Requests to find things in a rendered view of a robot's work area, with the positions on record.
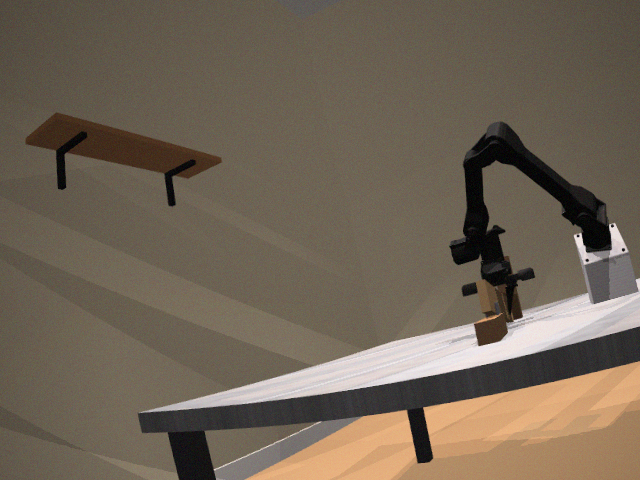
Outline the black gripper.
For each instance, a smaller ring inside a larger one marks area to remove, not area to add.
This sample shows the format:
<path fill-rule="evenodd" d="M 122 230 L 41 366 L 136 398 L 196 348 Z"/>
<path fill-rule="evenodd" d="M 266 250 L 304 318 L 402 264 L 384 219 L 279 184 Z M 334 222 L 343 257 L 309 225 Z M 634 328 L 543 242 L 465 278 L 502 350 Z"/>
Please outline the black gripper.
<path fill-rule="evenodd" d="M 482 257 L 482 261 L 486 260 L 486 263 L 490 264 L 494 262 L 494 258 L 496 257 L 498 257 L 497 261 L 500 261 L 501 263 L 502 261 L 505 261 L 503 252 L 498 252 L 498 253 L 484 256 Z M 518 286 L 518 284 L 516 283 L 517 280 L 522 280 L 522 281 L 529 280 L 529 279 L 535 278 L 535 274 L 532 268 L 526 268 L 523 270 L 519 270 L 517 274 L 511 275 L 511 276 L 505 275 L 505 278 L 506 278 L 506 281 L 503 281 L 501 283 L 495 283 L 492 286 L 498 286 L 501 284 L 507 285 L 507 287 L 505 287 L 506 294 L 507 294 L 507 301 L 508 301 L 507 307 L 508 307 L 509 314 L 511 315 L 513 294 L 514 294 L 515 287 Z M 477 290 L 476 282 L 465 284 L 462 287 L 463 297 L 474 295 L 477 293 L 478 293 L 478 290 Z"/>

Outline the long wooden rail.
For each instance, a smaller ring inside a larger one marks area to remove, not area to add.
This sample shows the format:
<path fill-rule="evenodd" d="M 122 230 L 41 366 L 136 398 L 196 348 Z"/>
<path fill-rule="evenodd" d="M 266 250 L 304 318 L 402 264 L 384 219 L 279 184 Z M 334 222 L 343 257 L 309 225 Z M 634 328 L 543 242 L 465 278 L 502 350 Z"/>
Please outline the long wooden rail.
<path fill-rule="evenodd" d="M 504 313 L 504 318 L 507 323 L 514 322 L 514 317 L 511 310 L 511 315 L 509 314 L 507 307 L 507 297 L 499 292 L 494 286 L 489 284 L 485 279 L 480 281 L 475 281 L 478 297 L 481 305 L 481 312 L 486 314 L 487 316 L 496 315 L 495 311 L 495 302 L 498 302 L 500 313 Z"/>

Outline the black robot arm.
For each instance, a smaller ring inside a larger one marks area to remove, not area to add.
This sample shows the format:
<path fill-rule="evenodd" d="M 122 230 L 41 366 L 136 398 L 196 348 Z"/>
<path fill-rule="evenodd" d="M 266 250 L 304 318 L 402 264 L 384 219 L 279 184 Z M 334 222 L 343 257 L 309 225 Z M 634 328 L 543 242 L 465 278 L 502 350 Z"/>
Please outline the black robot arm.
<path fill-rule="evenodd" d="M 464 238 L 450 242 L 449 248 L 457 265 L 503 252 L 498 234 L 505 232 L 498 225 L 487 230 L 489 213 L 483 200 L 482 168 L 493 164 L 514 165 L 549 192 L 562 205 L 562 216 L 572 226 L 581 227 L 586 252 L 612 250 L 611 232 L 606 203 L 584 187 L 572 185 L 546 163 L 526 149 L 515 131 L 507 124 L 495 122 L 465 155 L 466 218 Z M 487 230 L 487 231 L 486 231 Z M 501 283 L 512 274 L 508 260 L 487 264 L 481 261 L 481 278 L 489 284 Z M 482 263 L 483 262 L 483 263 Z"/>

